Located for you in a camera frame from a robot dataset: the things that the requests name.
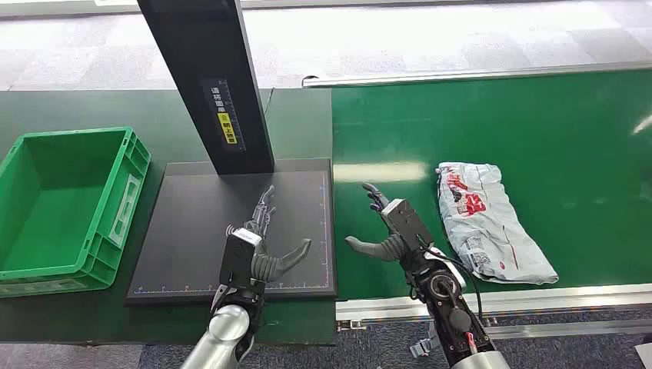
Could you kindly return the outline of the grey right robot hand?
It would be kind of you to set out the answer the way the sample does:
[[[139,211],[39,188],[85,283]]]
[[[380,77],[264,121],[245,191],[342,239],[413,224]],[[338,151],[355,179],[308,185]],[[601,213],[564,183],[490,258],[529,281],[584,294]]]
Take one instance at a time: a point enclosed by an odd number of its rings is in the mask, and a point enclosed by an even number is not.
[[[373,184],[364,182],[362,188],[367,192],[367,196],[372,200],[369,204],[371,210],[375,211],[388,230],[388,236],[380,243],[371,243],[360,241],[354,236],[347,236],[346,243],[356,252],[367,255],[372,258],[378,258],[382,261],[398,261],[408,253],[409,248],[402,237],[387,223],[383,217],[382,211],[389,205],[389,200]]]

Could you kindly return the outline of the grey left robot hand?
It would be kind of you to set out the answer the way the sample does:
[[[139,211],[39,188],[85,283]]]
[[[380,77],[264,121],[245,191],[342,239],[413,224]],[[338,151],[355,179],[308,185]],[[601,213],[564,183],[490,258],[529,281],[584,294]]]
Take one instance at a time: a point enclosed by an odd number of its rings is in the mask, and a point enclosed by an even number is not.
[[[244,229],[256,234],[261,240],[254,246],[251,262],[251,276],[265,283],[274,282],[304,260],[310,250],[312,240],[303,238],[301,245],[283,257],[270,254],[267,250],[267,234],[272,215],[276,207],[272,204],[274,185],[265,190],[252,213],[251,218],[243,224]]]

